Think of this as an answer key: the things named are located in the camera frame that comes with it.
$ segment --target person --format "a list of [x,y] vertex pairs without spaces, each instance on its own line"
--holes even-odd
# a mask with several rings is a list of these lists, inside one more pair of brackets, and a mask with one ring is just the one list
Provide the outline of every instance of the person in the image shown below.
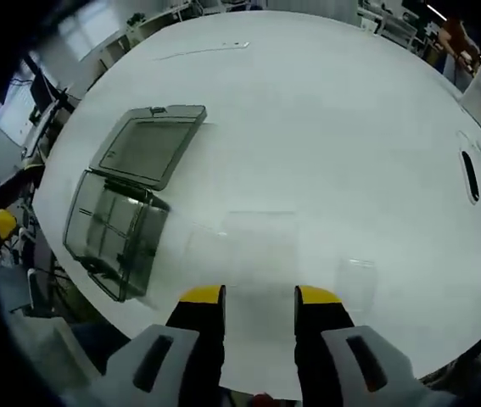
[[478,47],[468,37],[464,25],[457,18],[445,21],[438,39],[447,52],[444,76],[460,91],[466,91],[472,82],[473,72],[481,62]]

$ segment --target clear plastic container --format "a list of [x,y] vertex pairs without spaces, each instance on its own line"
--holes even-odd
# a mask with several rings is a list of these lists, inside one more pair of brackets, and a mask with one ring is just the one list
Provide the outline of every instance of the clear plastic container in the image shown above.
[[114,300],[143,296],[168,212],[144,187],[85,171],[64,246]]

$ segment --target round table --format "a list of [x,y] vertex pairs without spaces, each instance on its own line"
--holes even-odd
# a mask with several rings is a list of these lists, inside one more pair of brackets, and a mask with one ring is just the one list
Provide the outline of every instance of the round table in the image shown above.
[[[64,223],[115,122],[169,104],[208,117],[157,192],[171,214],[147,295],[116,303],[64,248]],[[227,284],[221,385],[234,390],[300,399],[295,284],[342,295],[417,377],[481,338],[481,129],[433,68],[337,21],[219,14],[151,36],[70,117],[34,209],[72,281],[129,337],[165,323],[190,287]]]

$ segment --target white table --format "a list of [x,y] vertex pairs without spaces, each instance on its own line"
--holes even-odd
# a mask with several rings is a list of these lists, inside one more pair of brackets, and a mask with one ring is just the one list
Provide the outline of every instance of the white table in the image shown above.
[[[118,304],[63,247],[70,200],[122,114],[176,103],[203,104],[208,117],[158,193],[172,211],[147,296]],[[475,205],[460,148],[476,170]],[[218,14],[163,29],[106,72],[59,136],[34,208],[59,263],[129,337],[164,323],[186,289],[231,286],[221,384],[296,399],[295,284],[339,291],[355,323],[408,355],[418,377],[481,338],[480,148],[445,78],[405,49],[307,14]],[[267,258],[256,252],[272,243]],[[346,259],[376,270],[345,275]]]

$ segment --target yellow object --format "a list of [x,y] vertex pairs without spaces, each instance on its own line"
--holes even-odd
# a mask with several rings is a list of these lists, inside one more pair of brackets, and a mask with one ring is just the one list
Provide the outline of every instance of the yellow object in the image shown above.
[[220,299],[221,286],[195,287],[182,295],[180,301],[184,303],[217,304]]
[[302,304],[331,304],[342,302],[338,296],[322,288],[299,286],[299,290],[302,294]]
[[0,238],[6,239],[18,224],[16,218],[6,209],[0,209]]

